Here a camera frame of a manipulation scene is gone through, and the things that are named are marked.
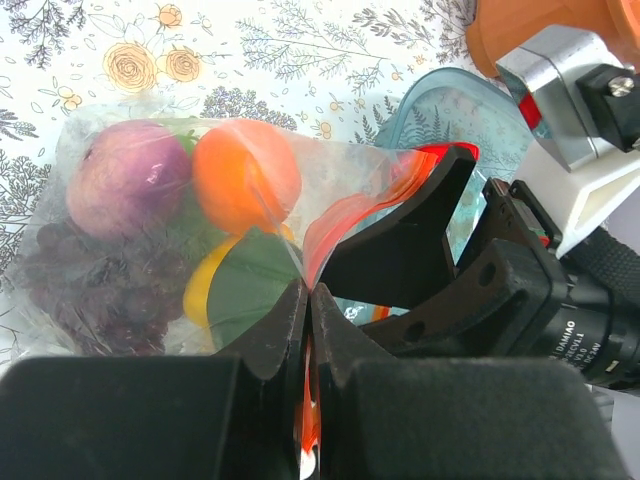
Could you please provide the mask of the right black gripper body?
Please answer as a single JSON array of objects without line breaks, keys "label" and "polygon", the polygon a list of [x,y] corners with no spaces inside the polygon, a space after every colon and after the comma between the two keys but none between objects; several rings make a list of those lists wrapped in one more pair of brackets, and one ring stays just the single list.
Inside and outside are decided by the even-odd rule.
[{"label": "right black gripper body", "polygon": [[505,353],[560,360],[595,385],[638,389],[638,308],[574,260],[557,258],[563,235],[524,182],[490,179],[483,195],[487,202],[483,222],[490,239],[523,245],[534,256],[532,267],[517,262],[514,272],[543,276],[543,299],[535,311],[528,310],[534,289],[527,286],[500,315],[504,320],[526,318]]}]

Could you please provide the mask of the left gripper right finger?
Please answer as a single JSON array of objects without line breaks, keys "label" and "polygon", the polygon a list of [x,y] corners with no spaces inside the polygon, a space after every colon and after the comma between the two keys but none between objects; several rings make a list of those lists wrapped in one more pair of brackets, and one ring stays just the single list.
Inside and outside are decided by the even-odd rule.
[{"label": "left gripper right finger", "polygon": [[623,479],[581,375],[540,359],[398,359],[309,299],[324,479]]}]

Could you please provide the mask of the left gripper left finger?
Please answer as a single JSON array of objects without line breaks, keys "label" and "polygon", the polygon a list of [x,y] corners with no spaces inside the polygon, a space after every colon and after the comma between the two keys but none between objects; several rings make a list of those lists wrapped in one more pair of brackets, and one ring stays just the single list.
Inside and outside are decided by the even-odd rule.
[{"label": "left gripper left finger", "polygon": [[296,479],[308,291],[205,356],[41,357],[1,381],[5,479]]}]

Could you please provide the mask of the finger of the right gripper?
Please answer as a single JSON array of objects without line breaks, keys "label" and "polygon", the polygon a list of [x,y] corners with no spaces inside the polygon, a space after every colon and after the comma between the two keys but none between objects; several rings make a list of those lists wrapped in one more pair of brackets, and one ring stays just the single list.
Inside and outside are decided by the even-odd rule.
[{"label": "finger of the right gripper", "polygon": [[336,297],[412,309],[454,279],[446,229],[476,166],[473,144],[436,144],[436,165],[406,200],[340,242],[320,282]]},{"label": "finger of the right gripper", "polygon": [[439,293],[361,330],[394,356],[462,356],[454,338],[495,314],[527,290],[531,276],[543,273],[531,248],[494,239]]}]

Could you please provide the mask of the yellow bell pepper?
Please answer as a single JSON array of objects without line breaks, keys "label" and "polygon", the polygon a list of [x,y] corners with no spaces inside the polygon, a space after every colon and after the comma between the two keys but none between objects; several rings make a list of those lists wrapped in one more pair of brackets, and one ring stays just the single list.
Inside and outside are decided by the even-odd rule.
[{"label": "yellow bell pepper", "polygon": [[199,327],[209,327],[206,302],[213,271],[213,261],[209,256],[213,250],[201,261],[192,274],[183,296],[185,316]]}]

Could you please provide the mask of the green lime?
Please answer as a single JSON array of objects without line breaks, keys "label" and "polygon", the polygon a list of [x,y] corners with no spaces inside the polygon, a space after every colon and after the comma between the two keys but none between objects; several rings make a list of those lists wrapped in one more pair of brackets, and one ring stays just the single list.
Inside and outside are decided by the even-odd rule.
[{"label": "green lime", "polygon": [[264,317],[299,272],[284,240],[259,229],[228,238],[209,258],[206,315],[219,351]]}]

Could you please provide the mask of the red grape bunch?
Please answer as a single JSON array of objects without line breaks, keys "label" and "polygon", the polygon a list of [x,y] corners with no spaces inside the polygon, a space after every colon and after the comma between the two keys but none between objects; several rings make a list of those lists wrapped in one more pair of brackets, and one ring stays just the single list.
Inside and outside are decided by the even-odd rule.
[{"label": "red grape bunch", "polygon": [[192,273],[171,245],[108,243],[71,220],[41,226],[19,271],[32,304],[84,355],[159,355]]}]

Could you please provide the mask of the orange fruit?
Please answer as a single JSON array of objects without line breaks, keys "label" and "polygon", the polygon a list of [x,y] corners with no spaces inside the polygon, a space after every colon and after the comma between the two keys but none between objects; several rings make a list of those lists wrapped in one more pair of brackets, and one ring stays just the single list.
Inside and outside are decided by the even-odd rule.
[{"label": "orange fruit", "polygon": [[242,235],[272,233],[302,189],[296,157],[277,127],[251,119],[224,121],[206,132],[192,154],[193,184],[207,218]]}]

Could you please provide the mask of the clear zip top bag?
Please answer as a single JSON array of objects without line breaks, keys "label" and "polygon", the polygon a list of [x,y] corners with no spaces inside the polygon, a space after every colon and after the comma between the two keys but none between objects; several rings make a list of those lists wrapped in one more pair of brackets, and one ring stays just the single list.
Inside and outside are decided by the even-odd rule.
[{"label": "clear zip top bag", "polygon": [[191,177],[180,206],[164,223],[131,238],[103,240],[79,229],[93,239],[108,243],[136,238],[167,243],[190,263],[189,280],[201,261],[226,238],[242,237],[252,229],[259,229],[253,227],[242,235],[223,231],[207,218],[197,199],[193,184],[194,148],[206,132],[224,121],[251,119],[265,122],[280,129],[290,142],[301,174],[302,189],[286,220],[272,233],[280,236],[290,248],[298,268],[299,277],[290,283],[301,281],[307,288],[316,284],[340,240],[366,217],[406,200],[436,165],[435,154],[416,149],[318,141],[271,122],[247,117],[180,117],[166,112],[159,101],[142,99],[116,106],[81,108],[71,114],[60,132],[54,149],[54,168],[30,217],[29,233],[22,238],[11,262],[3,264],[1,261],[2,300],[10,309],[5,324],[14,332],[12,359],[4,375],[13,365],[31,358],[209,356],[222,350],[214,349],[209,327],[199,327],[185,316],[182,298],[183,313],[169,324],[164,353],[84,355],[28,297],[19,269],[25,258],[36,251],[36,235],[41,226],[65,219],[73,222],[67,209],[66,188],[89,145],[107,127],[140,119],[168,128],[187,150]]}]

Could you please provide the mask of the purple onion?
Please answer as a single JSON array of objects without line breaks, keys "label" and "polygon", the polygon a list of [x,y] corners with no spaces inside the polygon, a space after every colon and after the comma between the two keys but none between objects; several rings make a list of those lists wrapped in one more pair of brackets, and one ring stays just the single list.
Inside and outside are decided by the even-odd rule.
[{"label": "purple onion", "polygon": [[180,206],[191,161],[178,136],[151,120],[101,131],[66,188],[73,222],[103,240],[121,240],[164,223]]}]

